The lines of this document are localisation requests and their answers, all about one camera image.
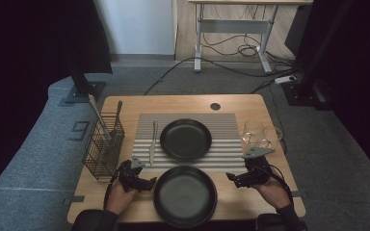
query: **gray carpet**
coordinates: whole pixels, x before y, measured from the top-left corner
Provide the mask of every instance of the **gray carpet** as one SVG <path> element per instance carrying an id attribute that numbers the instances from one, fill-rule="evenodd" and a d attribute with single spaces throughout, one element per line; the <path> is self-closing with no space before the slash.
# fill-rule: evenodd
<path id="1" fill-rule="evenodd" d="M 117 65 L 114 74 L 88 74 L 107 83 L 109 95 L 138 95 L 169 68 Z M 248 70 L 259 73 L 259 70 Z M 271 77 L 251 77 L 219 67 L 196 74 L 182 65 L 149 94 L 250 93 Z M 35 127 L 0 176 L 0 230 L 69 230 L 69 201 L 83 167 L 88 134 L 80 131 L 95 115 L 89 104 L 64 107 L 73 83 L 53 84 Z M 370 230 L 370 161 L 333 112 L 291 107 L 280 86 L 259 90 L 274 124 L 284 128 L 287 160 L 304 195 L 309 230 Z"/>

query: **white wall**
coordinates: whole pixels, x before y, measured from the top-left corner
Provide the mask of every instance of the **white wall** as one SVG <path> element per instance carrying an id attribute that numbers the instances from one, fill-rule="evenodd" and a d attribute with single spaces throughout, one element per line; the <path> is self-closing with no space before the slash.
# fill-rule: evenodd
<path id="1" fill-rule="evenodd" d="M 174 54 L 172 0 L 94 0 L 94 3 L 110 53 Z"/>

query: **person's left hand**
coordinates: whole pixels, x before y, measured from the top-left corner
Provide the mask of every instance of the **person's left hand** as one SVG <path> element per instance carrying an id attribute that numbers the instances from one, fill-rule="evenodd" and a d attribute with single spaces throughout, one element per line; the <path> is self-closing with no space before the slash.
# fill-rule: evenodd
<path id="1" fill-rule="evenodd" d="M 113 212 L 116 215 L 121 214 L 134 199 L 137 192 L 137 190 L 125 192 L 119 179 L 116 179 L 111 187 L 106 210 Z"/>

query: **utensil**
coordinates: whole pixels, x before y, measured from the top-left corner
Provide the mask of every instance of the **utensil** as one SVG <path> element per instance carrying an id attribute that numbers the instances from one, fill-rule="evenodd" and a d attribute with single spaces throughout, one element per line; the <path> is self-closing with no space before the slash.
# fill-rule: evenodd
<path id="1" fill-rule="evenodd" d="M 164 128 L 160 143 L 169 157 L 179 161 L 194 161 L 209 151 L 212 135 L 201 122 L 181 118 Z"/>
<path id="2" fill-rule="evenodd" d="M 167 224 L 192 228 L 215 212 L 218 194 L 212 179 L 196 167 L 179 166 L 164 172 L 153 194 L 154 208 Z"/>
<path id="3" fill-rule="evenodd" d="M 154 121 L 153 125 L 154 125 L 154 133 L 152 135 L 152 144 L 149 147 L 149 163 L 151 167 L 153 167 L 154 165 L 155 143 L 157 140 L 158 122 Z"/>
<path id="4" fill-rule="evenodd" d="M 98 120 L 100 121 L 101 129 L 99 129 L 99 131 L 100 131 L 101 138 L 104 141 L 110 141 L 111 140 L 110 133 L 107 130 L 107 127 L 106 127 L 106 124 L 104 123 L 103 117 L 101 117 L 100 112 L 98 111 L 97 107 L 95 106 L 94 96 L 92 96 L 91 94 L 89 94 L 89 104 L 90 104 L 90 106 L 92 106 L 92 109 L 94 110 L 95 114 L 98 117 Z"/>
<path id="5" fill-rule="evenodd" d="M 118 105 L 117 105 L 117 112 L 116 112 L 116 121 L 114 122 L 114 128 L 113 131 L 111 131 L 110 136 L 114 140 L 116 135 L 117 135 L 117 130 L 119 126 L 119 113 L 121 112 L 121 107 L 122 107 L 122 101 L 120 100 Z"/>

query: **black curtain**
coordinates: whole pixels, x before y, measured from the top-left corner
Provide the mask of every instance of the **black curtain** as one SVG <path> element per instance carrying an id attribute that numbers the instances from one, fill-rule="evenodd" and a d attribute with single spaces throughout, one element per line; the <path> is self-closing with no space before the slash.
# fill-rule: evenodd
<path id="1" fill-rule="evenodd" d="M 370 1 L 315 1 L 298 60 L 306 89 L 315 80 L 328 84 L 330 105 L 370 159 Z"/>
<path id="2" fill-rule="evenodd" d="M 0 173 L 34 126 L 51 84 L 111 73 L 93 0 L 0 1 Z"/>

